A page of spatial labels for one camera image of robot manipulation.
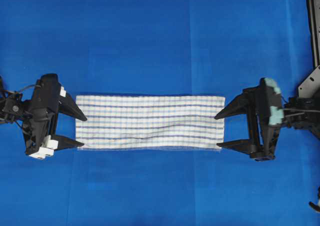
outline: blue fabric background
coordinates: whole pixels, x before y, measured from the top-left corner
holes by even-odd
[[[10,90],[57,73],[82,93],[213,94],[230,102],[274,78],[287,98],[312,70],[306,0],[0,0],[0,75]],[[25,92],[25,98],[32,91]],[[61,116],[58,134],[75,136]],[[0,127],[0,225],[319,225],[319,142],[283,129],[277,159],[211,151],[24,155]],[[248,136],[226,120],[225,140]]]

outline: bolt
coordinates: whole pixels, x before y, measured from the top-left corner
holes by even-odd
[[[18,107],[17,105],[14,105],[14,106],[12,107],[12,110],[13,110],[14,112],[18,112],[18,111],[19,111],[19,107]]]

